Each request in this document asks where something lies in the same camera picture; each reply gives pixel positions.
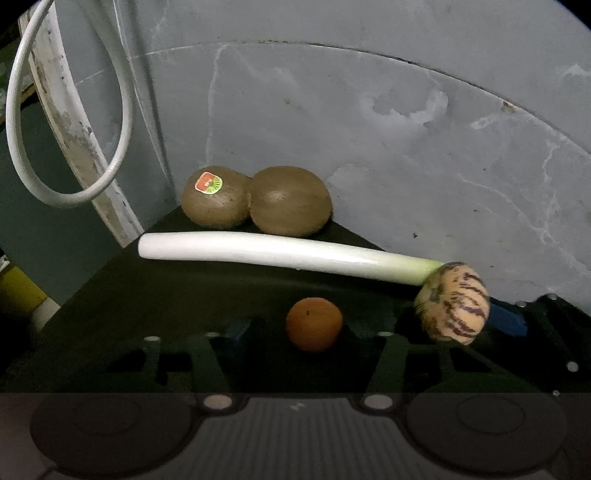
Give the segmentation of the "small orange mandarin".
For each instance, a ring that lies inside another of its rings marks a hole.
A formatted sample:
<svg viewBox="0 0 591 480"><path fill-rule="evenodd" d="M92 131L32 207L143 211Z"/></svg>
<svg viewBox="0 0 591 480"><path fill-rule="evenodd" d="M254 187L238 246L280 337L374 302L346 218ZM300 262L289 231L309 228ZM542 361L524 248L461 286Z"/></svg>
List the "small orange mandarin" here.
<svg viewBox="0 0 591 480"><path fill-rule="evenodd" d="M335 342L342 329L342 312L327 299L304 298L288 311L286 328L294 345L305 350L324 350Z"/></svg>

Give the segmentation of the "plain brown kiwi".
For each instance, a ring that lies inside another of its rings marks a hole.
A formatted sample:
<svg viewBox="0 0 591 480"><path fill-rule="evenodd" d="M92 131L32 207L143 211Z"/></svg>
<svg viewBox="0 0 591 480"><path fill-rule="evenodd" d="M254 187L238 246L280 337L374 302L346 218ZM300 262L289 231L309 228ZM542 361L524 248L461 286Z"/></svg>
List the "plain brown kiwi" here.
<svg viewBox="0 0 591 480"><path fill-rule="evenodd" d="M274 166L252 177L250 217L267 234L305 237L332 216L332 199L320 178L294 166Z"/></svg>

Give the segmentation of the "kiwi with sticker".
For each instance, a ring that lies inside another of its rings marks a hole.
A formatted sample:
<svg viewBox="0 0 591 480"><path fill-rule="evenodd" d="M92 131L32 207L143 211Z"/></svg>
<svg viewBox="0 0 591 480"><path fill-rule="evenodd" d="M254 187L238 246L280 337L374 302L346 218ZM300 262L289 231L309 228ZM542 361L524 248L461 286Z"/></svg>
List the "kiwi with sticker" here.
<svg viewBox="0 0 591 480"><path fill-rule="evenodd" d="M194 171L180 198L183 213L193 223L212 229L229 229L249 217L252 179L223 166Z"/></svg>

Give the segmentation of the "white leek stalk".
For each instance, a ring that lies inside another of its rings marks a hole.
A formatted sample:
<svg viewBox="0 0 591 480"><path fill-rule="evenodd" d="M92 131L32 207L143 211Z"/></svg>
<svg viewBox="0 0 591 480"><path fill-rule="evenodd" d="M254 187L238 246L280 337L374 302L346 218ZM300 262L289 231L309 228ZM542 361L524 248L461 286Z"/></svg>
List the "white leek stalk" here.
<svg viewBox="0 0 591 480"><path fill-rule="evenodd" d="M437 260L329 242L242 232L146 233L138 254L165 261L218 261L421 285Z"/></svg>

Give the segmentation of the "striped pepino melon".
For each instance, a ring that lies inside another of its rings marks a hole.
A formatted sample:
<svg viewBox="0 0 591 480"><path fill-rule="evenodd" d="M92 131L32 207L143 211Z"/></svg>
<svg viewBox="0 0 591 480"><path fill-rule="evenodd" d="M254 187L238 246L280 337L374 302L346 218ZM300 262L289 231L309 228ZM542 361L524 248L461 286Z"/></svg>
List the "striped pepino melon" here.
<svg viewBox="0 0 591 480"><path fill-rule="evenodd" d="M491 302L480 275L463 262L449 262L429 275L415 309L434 340L471 344L486 325Z"/></svg>

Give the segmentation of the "yellow container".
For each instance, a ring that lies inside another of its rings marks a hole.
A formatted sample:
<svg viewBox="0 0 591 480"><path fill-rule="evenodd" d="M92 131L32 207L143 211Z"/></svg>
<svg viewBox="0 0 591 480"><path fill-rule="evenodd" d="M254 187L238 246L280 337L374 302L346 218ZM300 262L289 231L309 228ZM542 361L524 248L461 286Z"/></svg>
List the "yellow container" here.
<svg viewBox="0 0 591 480"><path fill-rule="evenodd" d="M14 264L1 270L1 300L28 316L37 331L60 309L58 303Z"/></svg>

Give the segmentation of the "white door frame post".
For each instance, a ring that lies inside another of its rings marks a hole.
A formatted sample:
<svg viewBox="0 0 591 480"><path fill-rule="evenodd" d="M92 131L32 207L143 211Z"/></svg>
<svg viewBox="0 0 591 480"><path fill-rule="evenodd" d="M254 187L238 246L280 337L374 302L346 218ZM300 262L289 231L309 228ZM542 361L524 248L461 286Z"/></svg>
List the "white door frame post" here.
<svg viewBox="0 0 591 480"><path fill-rule="evenodd" d="M93 1L78 3L83 17L98 35L116 77L121 122L116 145L106 157L84 109L71 74L57 10L53 1L39 1L19 18L21 41L9 77L6 130L9 153L25 188L42 203L59 209L92 204L123 247L143 234L143 227L116 181L130 144L134 123L134 86L129 61L108 16ZM44 113L62 154L82 187L61 193L45 184L28 158L17 111L18 89L24 70L32 74Z"/></svg>

